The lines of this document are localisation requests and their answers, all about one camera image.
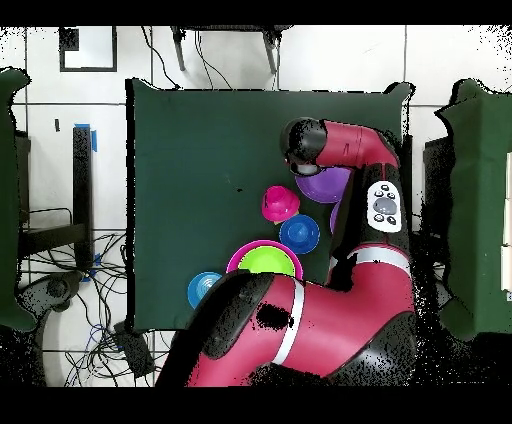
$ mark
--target pink bowl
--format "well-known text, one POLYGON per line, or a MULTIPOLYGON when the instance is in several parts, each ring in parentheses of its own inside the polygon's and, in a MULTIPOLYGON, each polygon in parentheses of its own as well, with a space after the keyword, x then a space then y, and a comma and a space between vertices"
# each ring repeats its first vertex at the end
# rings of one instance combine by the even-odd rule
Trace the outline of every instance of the pink bowl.
POLYGON ((272 186, 265 191, 261 213, 272 222, 286 221, 299 210, 299 197, 283 186, 272 186))
POLYGON ((302 265, 300 264, 299 258, 297 258, 295 253, 293 253, 284 244, 278 243, 277 241, 273 240, 256 240, 242 246, 235 252, 235 254, 229 260, 226 272, 231 272, 234 271, 235 269, 238 269, 238 264, 240 263, 242 258, 247 254, 247 252, 249 252, 249 250, 256 249, 257 247, 261 246, 277 247, 278 249, 281 249, 284 253, 286 253, 292 260, 293 265, 295 267, 295 278, 299 280, 302 279, 302 265))

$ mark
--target green table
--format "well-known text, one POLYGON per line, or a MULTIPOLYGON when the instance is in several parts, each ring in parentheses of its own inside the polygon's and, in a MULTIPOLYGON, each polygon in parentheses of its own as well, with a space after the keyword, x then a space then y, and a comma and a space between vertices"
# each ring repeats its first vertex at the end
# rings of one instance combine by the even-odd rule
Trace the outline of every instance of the green table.
POLYGON ((264 191, 283 185, 320 226, 317 248, 299 259, 304 279, 327 275, 334 205, 298 190, 279 135, 303 116, 365 125, 401 140, 407 83, 385 93, 164 91, 132 80, 135 115, 136 329, 184 329, 193 309, 189 281, 224 273, 233 253, 256 239, 278 239, 261 214, 264 191))
POLYGON ((448 228, 454 299, 441 311, 460 339, 512 334, 512 302, 501 290, 501 244, 507 152, 512 151, 512 96, 487 92, 475 80, 455 85, 438 111, 453 139, 453 208, 448 228))

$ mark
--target tiled floor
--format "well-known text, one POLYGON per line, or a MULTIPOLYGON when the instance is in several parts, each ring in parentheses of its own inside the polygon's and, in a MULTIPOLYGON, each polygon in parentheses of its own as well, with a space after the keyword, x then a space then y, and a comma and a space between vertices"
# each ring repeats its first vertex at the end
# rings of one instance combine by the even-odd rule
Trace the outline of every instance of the tiled floor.
MULTIPOLYGON (((187 70, 181 72, 170 28, 145 28, 149 42, 165 62, 167 74, 176 83, 184 88, 210 86, 195 50, 194 33, 188 32, 182 43, 187 70)), ((27 130, 32 139, 31 208, 72 208, 71 128, 77 123, 89 123, 98 137, 93 156, 95 237, 122 234, 126 229, 124 79, 137 77, 157 87, 172 86, 159 58, 146 45, 140 27, 117 27, 117 40, 117 72, 60 72, 57 28, 0 29, 0 67, 24 68, 32 78, 29 86, 16 94, 12 107, 16 126, 27 130), (55 119, 59 120, 59 131, 55 119)), ((490 88, 510 89, 512 44, 507 40, 504 30, 488 31, 487 27, 295 26, 283 34, 280 88, 383 91, 396 81, 414 84, 416 92, 409 118, 414 139, 413 207, 419 213, 424 143, 446 135, 434 111, 446 105, 453 84, 461 78, 479 78, 490 88)), ((110 42, 92 41, 81 43, 90 46, 110 42)), ((274 80, 261 34, 203 33, 202 50, 205 59, 222 72, 233 88, 272 89, 274 80)), ((93 50, 83 54, 85 61, 87 57, 91 63, 99 61, 93 50)), ((210 76, 215 88, 226 87, 214 71, 210 76)), ((65 212, 34 214, 31 225, 65 224, 66 219, 65 212)), ((417 228, 417 219, 413 225, 417 228)), ((100 252, 104 243, 105 240, 98 241, 95 251, 100 252)), ((117 250, 109 254, 108 261, 122 264, 117 250)), ((28 269, 28 261, 23 266, 28 269)), ((48 265, 32 260, 30 269, 44 271, 48 265)), ((99 275, 101 281, 106 277, 99 275)), ((125 281, 117 281, 114 287, 122 293, 126 290, 125 281)), ((82 283, 79 293, 88 305, 90 319, 98 322, 96 291, 90 283, 82 283)), ((64 313, 51 314, 46 327, 44 360, 48 384, 52 386, 62 386, 69 373, 71 366, 64 352, 70 351, 78 360, 89 339, 84 306, 76 298, 72 303, 64 313)), ((125 295, 109 295, 109 305, 114 322, 124 319, 125 295)), ((163 364, 172 334, 149 335, 158 366, 163 364)), ((158 371, 148 377, 150 385, 157 376, 158 371)), ((123 378, 120 385, 135 385, 131 376, 123 378)), ((113 382, 101 380, 93 385, 105 384, 113 382)), ((145 385, 144 379, 137 381, 137 386, 145 385)))

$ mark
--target chair leg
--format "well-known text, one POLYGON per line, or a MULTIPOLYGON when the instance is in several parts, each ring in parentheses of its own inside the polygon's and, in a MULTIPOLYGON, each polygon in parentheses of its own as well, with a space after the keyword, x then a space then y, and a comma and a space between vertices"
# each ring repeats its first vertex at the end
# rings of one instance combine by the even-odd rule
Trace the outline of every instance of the chair leg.
POLYGON ((181 49, 181 40, 184 38, 184 33, 177 26, 171 26, 172 38, 174 40, 174 47, 176 48, 176 56, 178 56, 178 63, 180 71, 185 70, 185 62, 183 61, 183 50, 181 49))
POLYGON ((277 72, 276 63, 274 61, 274 54, 272 50, 274 48, 274 42, 271 41, 270 35, 266 32, 263 33, 263 41, 265 43, 265 50, 267 51, 268 64, 270 65, 270 72, 275 74, 277 72))

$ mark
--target purple bowl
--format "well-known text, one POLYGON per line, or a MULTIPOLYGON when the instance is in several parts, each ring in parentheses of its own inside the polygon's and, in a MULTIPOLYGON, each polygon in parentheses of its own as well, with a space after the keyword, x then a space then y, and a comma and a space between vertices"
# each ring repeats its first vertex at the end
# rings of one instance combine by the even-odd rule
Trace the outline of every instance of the purple bowl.
POLYGON ((338 209, 340 208, 340 203, 336 203, 336 206, 332 209, 331 219, 329 220, 329 226, 331 227, 331 233, 334 234, 334 224, 336 224, 336 215, 338 215, 338 209))
POLYGON ((318 203, 336 203, 343 197, 351 170, 327 168, 311 177, 295 177, 304 196, 318 203))

